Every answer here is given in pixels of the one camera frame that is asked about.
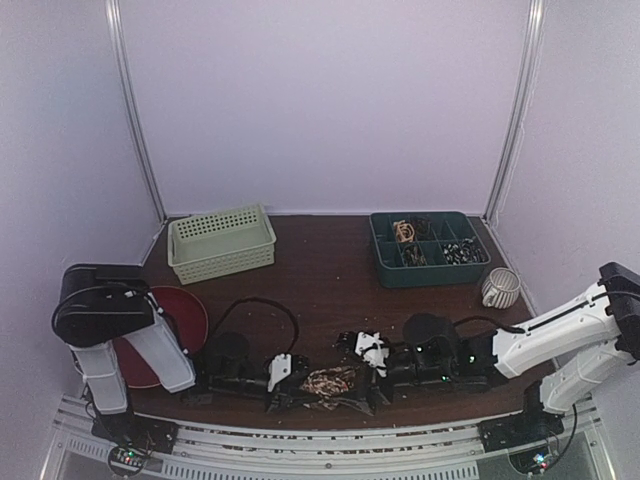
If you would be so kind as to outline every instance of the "white wall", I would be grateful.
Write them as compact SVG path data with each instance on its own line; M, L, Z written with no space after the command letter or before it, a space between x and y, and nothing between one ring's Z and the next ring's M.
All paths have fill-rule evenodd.
M50 315L75 262L139 262L156 233L101 0L0 2L0 478L37 478L79 380Z
M640 272L640 2L551 1L533 101L498 216L538 311L620 262ZM640 472L640 371L596 392L624 479Z
M170 214L484 211L527 0L129 0Z

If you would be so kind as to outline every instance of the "metal frame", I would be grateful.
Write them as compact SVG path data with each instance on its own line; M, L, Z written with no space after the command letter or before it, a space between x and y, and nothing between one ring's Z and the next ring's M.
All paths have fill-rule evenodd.
M502 155L498 165L496 179L491 189L489 203L485 210L485 218L489 224L494 224L498 208L505 188L508 186L508 174L517 155L518 133L522 124L524 114L529 100L531 84L535 77L538 52L540 50L540 39L542 38L542 21L544 18L545 0L531 0L529 6L529 23L525 35L524 49L522 51L522 63L516 96L511 111L511 119L507 136L502 148Z
M97 461L106 459L113 444L91 435L92 420L85 403L63 397L41 480L64 478L60 475L67 452ZM586 398L577 407L577 431L588 434L600 480L615 480L595 405ZM144 472L179 480L473 480L478 478L479 460L508 453L484 452L477 428L481 420L327 431L262 430L173 420L179 425L173 454L154 454ZM566 417L562 438L569 435L573 421L572 416ZM511 453L532 446L523 445Z
M138 107L136 106L136 100L133 94L133 83L131 82L129 61L127 60L124 34L122 31L122 21L120 19L120 1L106 0L106 11L113 52L120 72L120 83L127 109L127 120L131 131L131 139L133 140L136 157L140 164L140 169L142 170L147 191L151 197L151 201L153 202L158 222L162 224L167 219L167 214L162 203L158 183L149 160L149 152L144 140Z

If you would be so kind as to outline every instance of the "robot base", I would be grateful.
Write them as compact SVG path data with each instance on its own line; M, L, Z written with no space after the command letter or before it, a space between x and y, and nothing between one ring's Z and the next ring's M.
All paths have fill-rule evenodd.
M134 415L133 418L135 431L139 433L135 438L132 438L127 442L127 445L130 448L142 451L151 449L154 452L167 454L171 454L173 452L173 445L175 444L176 437L178 435L177 424L167 422L165 420L157 420L155 418L141 417L139 415ZM120 443L112 434L107 432L105 425L97 420L93 421L91 434L94 437Z
M478 425L485 452L519 447L564 432L561 415L541 412L531 416L525 412Z

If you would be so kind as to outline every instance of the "white plastic piece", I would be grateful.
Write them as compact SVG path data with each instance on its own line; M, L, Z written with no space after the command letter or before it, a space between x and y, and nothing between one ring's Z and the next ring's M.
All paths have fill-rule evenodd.
M127 390L111 341L89 348L69 345L89 385L96 409L104 415L127 411Z
M291 375L291 355L288 353L276 355L269 364L269 384L267 385L267 392L273 392L276 385L289 375Z
M381 377L387 376L387 369L384 359L389 356L389 349L384 348L380 333L369 335L365 332L358 333L355 352L372 368L375 368Z
M633 356L616 349L615 341L598 343L578 352L564 367L545 377L540 386L540 400L545 412L562 414L571 405L619 367L633 362Z
M526 334L499 330L493 339L493 354L498 358L496 368L505 377L514 378L554 357L619 336L620 330L615 318L605 312L609 306L608 297L599 298L595 302L592 299L605 291L604 287L594 284L584 294L561 307L516 325L525 329ZM543 327L529 331L531 327L585 300L589 300L591 306L586 305Z
M157 313L154 313L153 325L123 338L137 350L169 392L179 392L195 384L196 374L191 361L180 351L167 322Z

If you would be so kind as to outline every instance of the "green organizer tray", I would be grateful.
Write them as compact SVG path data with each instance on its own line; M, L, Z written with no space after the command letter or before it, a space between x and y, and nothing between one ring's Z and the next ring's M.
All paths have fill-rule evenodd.
M416 243L427 260L424 267L407 267L402 259L401 246L396 242L393 223L409 222L409 217L426 217L431 230L425 240ZM403 212L374 213L369 217L373 237L373 251L380 283L387 288L426 287L477 282L491 256L467 216L460 212ZM483 262L450 265L442 251L443 245L475 238L484 256Z

